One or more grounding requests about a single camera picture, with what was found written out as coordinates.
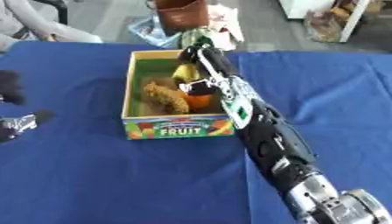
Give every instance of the person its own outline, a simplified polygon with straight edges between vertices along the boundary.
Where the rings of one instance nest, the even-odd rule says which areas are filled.
[[[43,18],[29,0],[0,0],[0,52],[21,40],[102,43],[100,37]]]

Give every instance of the person's leg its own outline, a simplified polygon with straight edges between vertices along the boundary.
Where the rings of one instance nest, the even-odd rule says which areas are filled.
[[[53,34],[59,41],[101,43],[100,37],[69,26],[45,20],[27,0],[4,0],[17,20],[25,25],[39,39],[46,40]]]
[[[6,53],[18,41],[20,40],[0,33],[0,53]]]

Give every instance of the robotic arm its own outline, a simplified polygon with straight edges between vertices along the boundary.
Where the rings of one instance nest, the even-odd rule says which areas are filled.
[[[208,74],[179,88],[189,95],[220,92],[221,105],[249,156],[299,223],[392,223],[388,210],[365,190],[339,193],[316,167],[302,137],[237,75],[220,51],[208,45],[190,46],[179,59]]]

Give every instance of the toy food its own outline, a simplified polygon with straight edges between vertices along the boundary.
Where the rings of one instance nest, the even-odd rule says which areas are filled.
[[[191,109],[202,109],[208,104],[210,104],[210,100],[212,98],[211,94],[207,95],[198,95],[198,96],[192,96],[189,94],[184,93],[181,90],[178,90],[178,94],[188,102],[189,107]]]
[[[157,85],[154,81],[147,84],[143,91],[153,100],[167,106],[172,114],[188,114],[189,105],[185,99],[179,96],[177,91],[171,90],[168,87]]]
[[[188,83],[200,79],[200,74],[194,64],[183,64],[178,66],[172,78],[180,83]]]

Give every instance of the yellow fruit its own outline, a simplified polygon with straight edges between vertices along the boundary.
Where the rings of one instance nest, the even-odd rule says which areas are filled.
[[[188,83],[200,79],[200,74],[194,64],[183,64],[178,66],[172,78],[181,79],[185,83]]]

